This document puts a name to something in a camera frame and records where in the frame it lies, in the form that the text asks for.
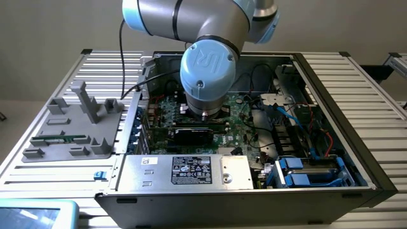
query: capacitor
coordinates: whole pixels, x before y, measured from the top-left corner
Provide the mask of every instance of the capacitor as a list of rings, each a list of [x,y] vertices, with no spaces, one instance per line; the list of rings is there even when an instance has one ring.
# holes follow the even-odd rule
[[[242,104],[242,99],[236,99],[234,102],[236,104]]]

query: power supply label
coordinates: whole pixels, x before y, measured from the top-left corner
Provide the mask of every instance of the power supply label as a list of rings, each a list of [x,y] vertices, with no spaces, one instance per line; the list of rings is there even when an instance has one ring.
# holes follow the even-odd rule
[[[212,183],[209,156],[172,157],[170,182],[174,185],[202,185]]]

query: tablet screen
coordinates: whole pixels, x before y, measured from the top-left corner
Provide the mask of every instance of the tablet screen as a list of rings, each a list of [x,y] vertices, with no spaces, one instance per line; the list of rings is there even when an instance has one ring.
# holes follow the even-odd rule
[[[50,229],[58,209],[44,208],[0,208],[1,228]]]

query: green circuit board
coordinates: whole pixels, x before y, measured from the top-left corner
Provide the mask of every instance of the green circuit board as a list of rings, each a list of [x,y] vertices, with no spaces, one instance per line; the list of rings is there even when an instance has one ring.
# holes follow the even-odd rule
[[[258,149],[248,146],[244,143],[244,135],[246,139],[250,139],[254,131],[242,124],[238,117],[240,111],[242,114],[248,114],[249,108],[245,106],[245,102],[236,103],[236,99],[242,100],[242,96],[238,94],[228,94],[225,97],[224,105],[230,107],[229,117],[214,119],[212,121],[224,123],[228,122],[228,129],[225,134],[213,134],[213,142],[208,146],[182,146],[180,151],[168,152],[168,142],[173,141],[168,138],[168,131],[173,128],[173,122],[176,123],[198,123],[193,118],[182,116],[178,113],[180,104],[176,103],[173,97],[165,97],[160,100],[152,100],[149,103],[149,137],[150,137],[150,154],[225,154],[232,149],[240,147],[242,149],[242,155],[246,156],[250,166],[256,167],[256,157],[258,156]],[[250,143],[252,146],[258,146],[257,142]]]

